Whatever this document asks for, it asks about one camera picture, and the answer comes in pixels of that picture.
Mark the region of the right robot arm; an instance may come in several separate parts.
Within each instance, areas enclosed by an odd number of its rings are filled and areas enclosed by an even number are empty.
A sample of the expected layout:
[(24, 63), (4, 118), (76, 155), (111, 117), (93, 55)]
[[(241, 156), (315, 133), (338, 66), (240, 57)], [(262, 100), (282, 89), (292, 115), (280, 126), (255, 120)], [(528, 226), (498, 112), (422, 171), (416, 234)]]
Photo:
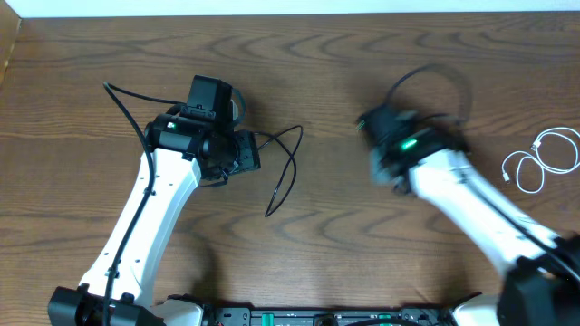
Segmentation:
[(375, 181), (437, 207), (502, 279), (500, 294), (478, 295), (451, 308), (452, 324), (578, 324), (578, 235), (564, 238), (513, 204), (470, 163), (461, 136), (425, 127), (414, 112), (387, 104), (357, 122), (371, 147)]

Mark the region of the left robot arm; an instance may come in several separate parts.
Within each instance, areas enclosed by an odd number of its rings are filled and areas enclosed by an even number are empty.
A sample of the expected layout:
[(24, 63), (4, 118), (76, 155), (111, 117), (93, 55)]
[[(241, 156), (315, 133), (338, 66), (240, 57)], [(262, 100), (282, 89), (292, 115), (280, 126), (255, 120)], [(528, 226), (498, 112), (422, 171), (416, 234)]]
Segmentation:
[(77, 288), (58, 287), (48, 303), (53, 325), (205, 325), (203, 307), (181, 297), (156, 305), (161, 258), (189, 197), (260, 167), (256, 140), (238, 129), (239, 90), (197, 75), (186, 101), (170, 101), (137, 135), (143, 147), (130, 197), (110, 238)]

